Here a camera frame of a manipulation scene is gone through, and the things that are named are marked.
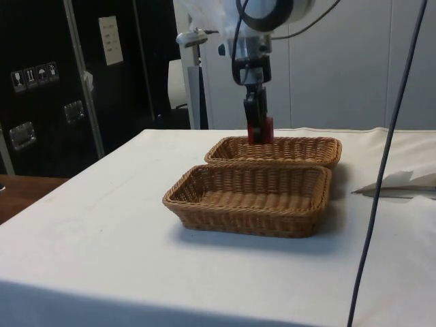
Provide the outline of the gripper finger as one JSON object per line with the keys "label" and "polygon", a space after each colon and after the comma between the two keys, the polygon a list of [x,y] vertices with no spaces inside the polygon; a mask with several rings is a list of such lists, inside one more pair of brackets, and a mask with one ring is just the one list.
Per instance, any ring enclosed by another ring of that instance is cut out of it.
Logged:
{"label": "gripper finger", "polygon": [[246,89],[247,94],[243,103],[249,142],[265,142],[267,139],[266,90],[261,84],[250,84]]}

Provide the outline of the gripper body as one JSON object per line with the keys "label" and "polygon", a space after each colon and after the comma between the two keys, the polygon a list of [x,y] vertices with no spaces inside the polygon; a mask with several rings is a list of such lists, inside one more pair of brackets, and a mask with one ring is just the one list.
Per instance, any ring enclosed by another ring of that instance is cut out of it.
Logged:
{"label": "gripper body", "polygon": [[232,62],[232,77],[238,85],[271,81],[270,57],[240,58]]}

